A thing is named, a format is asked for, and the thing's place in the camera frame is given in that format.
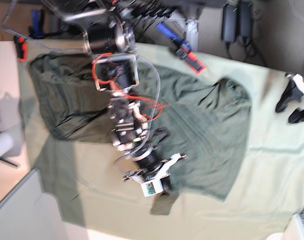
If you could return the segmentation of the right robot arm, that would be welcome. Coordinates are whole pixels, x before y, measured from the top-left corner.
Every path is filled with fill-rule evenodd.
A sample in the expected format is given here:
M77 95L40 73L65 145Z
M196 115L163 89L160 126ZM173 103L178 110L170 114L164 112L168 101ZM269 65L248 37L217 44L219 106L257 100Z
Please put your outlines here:
M135 35L117 0L46 0L45 6L56 17L80 29L85 51L93 57L91 73L98 91L110 94L108 112L114 127L112 143L122 158L137 169L123 171L123 180L133 180L145 197L174 192L170 169L184 155L175 153L163 159L157 153L160 141L170 132L166 127L152 130L161 112L161 77L157 69L136 53ZM154 98L142 97L134 89L140 83L138 63L143 63L156 78Z

